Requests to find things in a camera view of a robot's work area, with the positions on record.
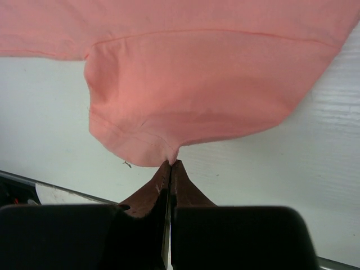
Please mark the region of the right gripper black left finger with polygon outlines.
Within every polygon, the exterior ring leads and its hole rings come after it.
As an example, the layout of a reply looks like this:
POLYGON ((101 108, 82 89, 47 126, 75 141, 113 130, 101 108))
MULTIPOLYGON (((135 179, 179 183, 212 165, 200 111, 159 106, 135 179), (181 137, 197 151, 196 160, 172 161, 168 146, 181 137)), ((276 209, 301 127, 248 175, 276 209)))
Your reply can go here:
POLYGON ((119 204, 1 208, 2 269, 166 269, 170 165, 119 204))

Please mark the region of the pink t shirt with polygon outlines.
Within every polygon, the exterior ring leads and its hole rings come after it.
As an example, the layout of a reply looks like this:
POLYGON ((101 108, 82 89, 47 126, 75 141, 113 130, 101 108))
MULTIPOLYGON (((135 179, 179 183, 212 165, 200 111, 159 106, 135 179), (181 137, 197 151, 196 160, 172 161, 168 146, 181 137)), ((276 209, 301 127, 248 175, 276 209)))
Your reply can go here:
POLYGON ((284 121, 358 1, 2 1, 1 55, 83 60, 89 131, 134 165, 284 121))

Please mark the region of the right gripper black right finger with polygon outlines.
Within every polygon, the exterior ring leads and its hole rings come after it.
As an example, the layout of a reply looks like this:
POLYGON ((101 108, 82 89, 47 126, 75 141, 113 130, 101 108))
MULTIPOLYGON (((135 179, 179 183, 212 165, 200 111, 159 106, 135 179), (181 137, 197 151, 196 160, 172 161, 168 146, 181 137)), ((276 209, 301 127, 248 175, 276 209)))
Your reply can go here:
POLYGON ((285 206, 218 206, 172 165, 174 269, 318 269, 300 214, 285 206))

